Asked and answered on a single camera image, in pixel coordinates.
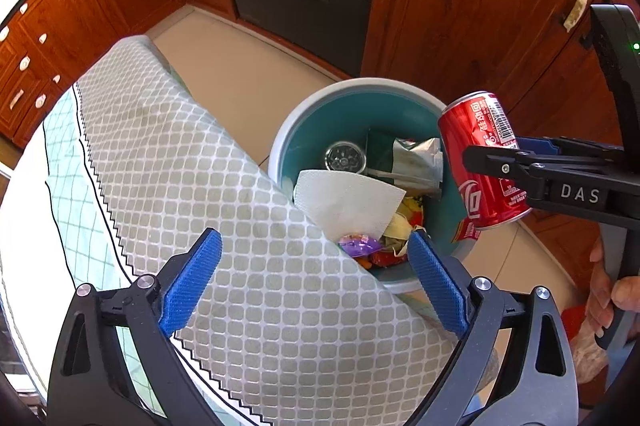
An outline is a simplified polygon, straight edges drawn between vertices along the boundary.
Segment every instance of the paper towel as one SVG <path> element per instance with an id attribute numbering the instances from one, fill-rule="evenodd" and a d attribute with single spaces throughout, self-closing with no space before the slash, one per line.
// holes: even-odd
<path id="1" fill-rule="evenodd" d="M 379 239 L 404 193 L 391 184 L 356 173 L 302 170 L 293 202 L 332 242 L 353 232 Z"/>

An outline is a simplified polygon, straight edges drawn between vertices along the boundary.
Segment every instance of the teal trash can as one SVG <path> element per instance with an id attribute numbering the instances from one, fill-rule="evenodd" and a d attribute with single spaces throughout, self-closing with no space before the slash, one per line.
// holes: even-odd
<path id="1" fill-rule="evenodd" d="M 364 149 L 369 128 L 415 140 L 439 137 L 437 121 L 444 108 L 431 94 L 393 80 L 359 78 L 335 83 L 306 98 L 289 114 L 271 148 L 269 177 L 292 199 L 300 171 L 323 168 L 324 152 L 332 143 L 347 140 Z M 462 260 L 473 241 L 451 242 L 466 212 L 446 157 L 442 198 L 427 200 L 424 227 L 437 251 Z M 420 289 L 408 263 L 370 272 L 394 294 Z"/>

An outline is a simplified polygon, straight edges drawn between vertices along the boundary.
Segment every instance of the silver bolt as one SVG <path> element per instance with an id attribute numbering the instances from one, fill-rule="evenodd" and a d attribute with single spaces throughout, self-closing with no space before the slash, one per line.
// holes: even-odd
<path id="1" fill-rule="evenodd" d="M 474 285 L 481 291 L 488 291 L 491 288 L 491 282 L 488 281 L 487 278 L 483 278 L 482 276 L 474 280 Z"/>
<path id="2" fill-rule="evenodd" d="M 551 296 L 551 292 L 546 287 L 536 287 L 536 296 L 538 298 L 542 298 L 543 300 L 548 300 L 549 296 Z"/>
<path id="3" fill-rule="evenodd" d="M 151 276 L 150 274 L 143 274 L 140 278 L 138 278 L 136 285 L 141 289 L 148 289 L 155 282 L 156 282 L 156 279 L 153 276 Z"/>
<path id="4" fill-rule="evenodd" d="M 91 286 L 88 283 L 83 283 L 80 287 L 78 287 L 76 294 L 78 296 L 86 296 L 87 294 L 89 294 L 89 292 L 91 292 Z"/>

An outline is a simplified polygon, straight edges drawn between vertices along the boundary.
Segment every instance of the finger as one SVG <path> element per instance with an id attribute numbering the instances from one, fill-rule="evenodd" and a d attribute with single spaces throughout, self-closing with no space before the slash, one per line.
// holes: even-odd
<path id="1" fill-rule="evenodd" d="M 590 262 L 599 262 L 604 257 L 604 248 L 602 247 L 602 239 L 599 238 L 596 240 L 596 243 L 593 244 L 593 249 L 591 249 L 591 253 L 589 255 Z"/>
<path id="2" fill-rule="evenodd" d="M 594 320 L 591 316 L 587 316 L 587 322 L 589 323 L 591 330 L 593 330 L 593 333 L 596 336 L 598 336 L 599 338 L 604 336 L 604 330 L 602 330 L 602 327 L 596 320 Z"/>
<path id="3" fill-rule="evenodd" d="M 613 303 L 623 311 L 640 312 L 640 276 L 618 280 L 611 294 Z"/>
<path id="4" fill-rule="evenodd" d="M 602 260 L 593 264 L 591 271 L 590 289 L 600 304 L 601 308 L 606 307 L 611 299 L 611 278 L 604 271 Z"/>
<path id="5" fill-rule="evenodd" d="M 591 294 L 587 300 L 587 316 L 598 323 L 598 326 L 609 328 L 613 321 L 613 306 L 611 303 L 601 307 L 599 301 Z"/>

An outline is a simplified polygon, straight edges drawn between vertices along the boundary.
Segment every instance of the coca-cola can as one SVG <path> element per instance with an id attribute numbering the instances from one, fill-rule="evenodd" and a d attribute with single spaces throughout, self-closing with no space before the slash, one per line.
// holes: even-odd
<path id="1" fill-rule="evenodd" d="M 438 127 L 466 213 L 476 229 L 514 222 L 530 212 L 527 193 L 513 181 L 471 173 L 462 164 L 468 146 L 518 148 L 511 125 L 498 99 L 489 92 L 473 92 L 452 102 Z"/>

